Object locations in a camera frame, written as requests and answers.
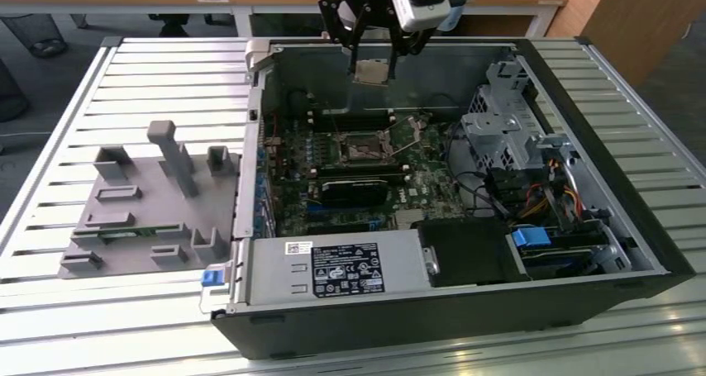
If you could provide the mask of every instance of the white label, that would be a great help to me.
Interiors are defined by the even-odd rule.
[[[108,234],[100,235],[100,238],[125,238],[125,237],[136,237],[136,233],[126,231],[124,233],[108,233]]]
[[[231,0],[196,0],[197,2],[231,2]]]
[[[284,254],[287,255],[305,255],[311,254],[311,241],[295,241],[284,243]]]

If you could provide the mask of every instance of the green circuit board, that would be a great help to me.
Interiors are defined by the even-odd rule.
[[[412,129],[412,122],[421,122],[423,129]],[[268,150],[276,153],[269,161],[276,235],[399,230],[416,220],[463,217],[460,195],[441,158],[447,128],[448,124],[427,124],[416,113],[397,113],[397,123],[387,131],[320,133],[293,121],[272,141],[276,149]],[[377,145],[384,140],[388,144]],[[409,169],[404,181],[389,186],[381,205],[335,210],[321,205],[321,183],[311,177],[312,168],[392,163]]]

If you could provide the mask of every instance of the metal slatted table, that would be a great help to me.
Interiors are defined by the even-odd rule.
[[[100,145],[124,144],[130,157],[157,155],[145,130],[168,118],[191,154],[215,144],[241,148],[244,40],[125,39],[100,49],[0,226],[0,374],[595,375],[706,366],[703,167],[591,46],[533,44],[696,269],[694,279],[570,328],[248,361],[200,313],[200,271],[54,278]]]

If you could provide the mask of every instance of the wooden cabinet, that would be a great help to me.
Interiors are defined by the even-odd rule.
[[[627,82],[640,84],[706,0],[568,0],[547,36],[586,36]]]

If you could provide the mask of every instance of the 3d printed holder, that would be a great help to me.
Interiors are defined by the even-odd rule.
[[[122,146],[100,148],[60,278],[203,269],[228,258],[239,156],[212,146],[191,157],[174,129],[170,121],[149,124],[162,158],[132,159]]]

